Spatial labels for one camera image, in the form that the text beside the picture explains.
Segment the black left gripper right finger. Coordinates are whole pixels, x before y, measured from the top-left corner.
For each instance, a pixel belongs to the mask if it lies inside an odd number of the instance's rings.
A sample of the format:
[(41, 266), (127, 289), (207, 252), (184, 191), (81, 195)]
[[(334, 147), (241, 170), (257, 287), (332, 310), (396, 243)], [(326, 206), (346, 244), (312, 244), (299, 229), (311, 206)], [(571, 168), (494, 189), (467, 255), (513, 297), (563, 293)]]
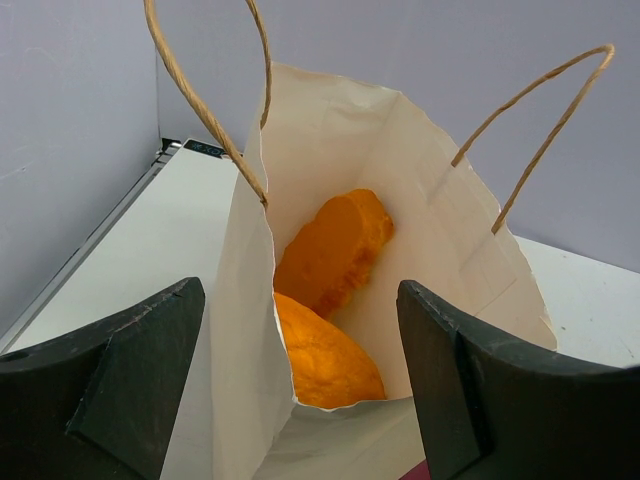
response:
[(637, 367), (536, 346), (413, 280), (396, 304), (432, 478), (638, 477)]

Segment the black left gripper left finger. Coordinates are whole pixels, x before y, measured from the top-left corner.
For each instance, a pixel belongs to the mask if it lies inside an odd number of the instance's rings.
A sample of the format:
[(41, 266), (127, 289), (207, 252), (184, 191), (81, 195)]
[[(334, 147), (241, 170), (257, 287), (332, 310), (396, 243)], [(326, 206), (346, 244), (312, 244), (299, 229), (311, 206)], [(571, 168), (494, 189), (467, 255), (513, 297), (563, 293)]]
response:
[(2, 355), (2, 478), (159, 478), (204, 306), (200, 279), (187, 277)]

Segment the golden turnover bread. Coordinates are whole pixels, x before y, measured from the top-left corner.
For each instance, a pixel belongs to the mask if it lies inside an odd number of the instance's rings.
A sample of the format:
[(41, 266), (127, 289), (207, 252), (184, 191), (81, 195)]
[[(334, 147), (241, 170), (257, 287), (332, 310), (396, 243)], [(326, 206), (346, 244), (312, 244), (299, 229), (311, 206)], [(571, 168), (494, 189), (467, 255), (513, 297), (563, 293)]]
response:
[(294, 299), (274, 300), (300, 403), (334, 409), (386, 398), (375, 362), (355, 341)]

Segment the round orange bun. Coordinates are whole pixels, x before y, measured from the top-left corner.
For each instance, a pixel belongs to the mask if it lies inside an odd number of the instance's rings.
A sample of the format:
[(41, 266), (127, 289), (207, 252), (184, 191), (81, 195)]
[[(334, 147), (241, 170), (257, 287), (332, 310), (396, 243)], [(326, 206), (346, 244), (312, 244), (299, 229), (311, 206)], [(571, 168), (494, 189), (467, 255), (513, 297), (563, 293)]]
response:
[(274, 289), (330, 319), (368, 283), (393, 234), (393, 220), (373, 191), (335, 196), (285, 248)]

